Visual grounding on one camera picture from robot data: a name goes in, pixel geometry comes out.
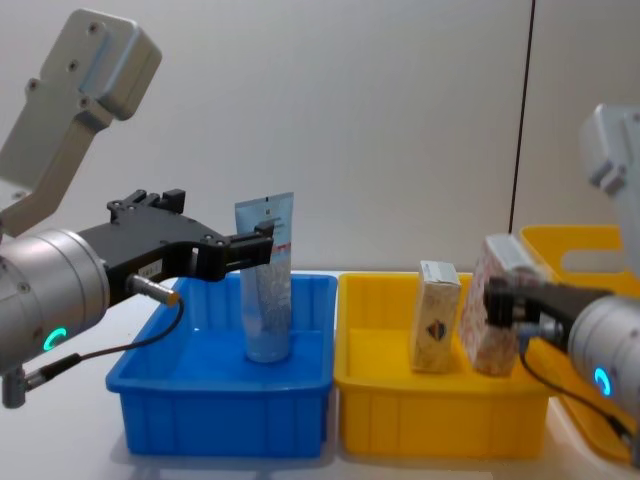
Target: blue plastic bin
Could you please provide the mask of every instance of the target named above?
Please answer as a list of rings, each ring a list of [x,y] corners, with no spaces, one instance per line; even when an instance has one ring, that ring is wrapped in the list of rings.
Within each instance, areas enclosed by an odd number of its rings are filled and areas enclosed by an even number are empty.
[[[333,381],[337,281],[292,276],[291,353],[277,364],[244,355],[240,277],[181,279],[180,325],[126,352],[107,375],[120,394],[132,453],[314,457],[326,439]],[[177,309],[158,308],[136,340],[162,331]]]

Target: plastic bin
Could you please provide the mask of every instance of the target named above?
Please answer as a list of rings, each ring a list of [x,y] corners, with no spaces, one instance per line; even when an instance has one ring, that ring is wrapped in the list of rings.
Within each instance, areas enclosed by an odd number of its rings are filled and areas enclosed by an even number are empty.
[[[182,322],[157,343],[125,353],[107,375],[120,394],[132,453],[313,457],[326,438],[337,281],[292,276],[291,354],[277,364],[245,358],[240,278],[179,280]],[[160,307],[137,337],[164,329]]]
[[[591,226],[530,226],[521,231],[523,244],[551,270],[553,279],[581,287],[607,288],[620,295],[640,297],[640,282],[629,271],[618,273],[593,273],[568,271],[563,266],[565,255],[571,251],[622,250],[618,227]],[[545,345],[545,354],[563,386],[618,417],[630,431],[636,430],[633,419],[606,400],[596,388],[585,382],[571,366],[566,355]],[[613,433],[600,415],[570,398],[561,396],[574,423],[589,445],[607,458],[629,462],[629,449]]]
[[[461,299],[470,279],[460,275]],[[379,456],[538,455],[550,392],[519,362],[509,378],[475,373],[455,336],[450,373],[411,371],[408,343],[417,286],[415,274],[340,277],[335,379],[345,449]],[[538,349],[532,342],[528,358],[544,373]]]

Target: black vertical line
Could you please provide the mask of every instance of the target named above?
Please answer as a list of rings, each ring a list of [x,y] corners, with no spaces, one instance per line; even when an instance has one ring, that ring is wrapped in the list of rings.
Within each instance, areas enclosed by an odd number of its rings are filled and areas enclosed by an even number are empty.
[[[524,84],[522,85],[522,105],[520,106],[520,127],[518,128],[518,148],[516,150],[516,168],[513,172],[513,190],[511,191],[511,212],[509,213],[509,233],[513,231],[513,212],[516,206],[516,190],[518,189],[518,170],[520,169],[520,148],[522,147],[522,130],[524,127],[524,109],[527,104],[527,87],[529,85],[529,63],[531,62],[531,44],[533,43],[533,19],[536,14],[536,0],[531,0],[531,16],[529,18],[529,40],[527,42],[527,59],[524,65]]]

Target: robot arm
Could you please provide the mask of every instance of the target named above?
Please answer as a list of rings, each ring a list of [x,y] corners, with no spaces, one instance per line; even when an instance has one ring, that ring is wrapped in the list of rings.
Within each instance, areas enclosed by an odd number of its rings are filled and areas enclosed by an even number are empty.
[[[133,21],[71,14],[0,150],[0,222],[18,236],[60,204],[96,133],[137,110],[162,54]]]
[[[613,200],[627,263],[640,275],[640,108],[598,106],[580,143],[589,180]],[[525,342],[535,326],[586,382],[640,423],[640,301],[606,290],[492,279],[484,302],[490,325],[522,329]],[[640,433],[632,461],[640,468]]]
[[[93,137],[137,110],[161,54],[130,20],[77,10],[67,20],[0,150],[0,238],[53,213]],[[0,245],[0,375],[6,407],[24,404],[22,364],[97,324],[143,293],[177,294],[157,282],[209,281],[268,263],[273,226],[222,236],[182,214],[185,192],[138,190],[109,202],[108,223],[78,234],[49,230]]]

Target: white table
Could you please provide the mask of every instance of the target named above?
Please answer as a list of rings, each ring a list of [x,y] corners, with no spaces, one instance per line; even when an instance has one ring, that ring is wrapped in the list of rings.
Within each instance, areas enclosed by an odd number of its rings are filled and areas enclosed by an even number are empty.
[[[102,322],[25,366],[27,371],[73,352],[86,353],[131,341],[157,304],[132,298]],[[329,441],[313,460],[142,457],[125,443],[119,397],[105,388],[117,355],[87,361],[27,394],[18,410],[0,408],[0,479],[637,479],[640,474],[595,456],[557,400],[547,413],[545,446],[536,461],[374,460],[345,454]]]

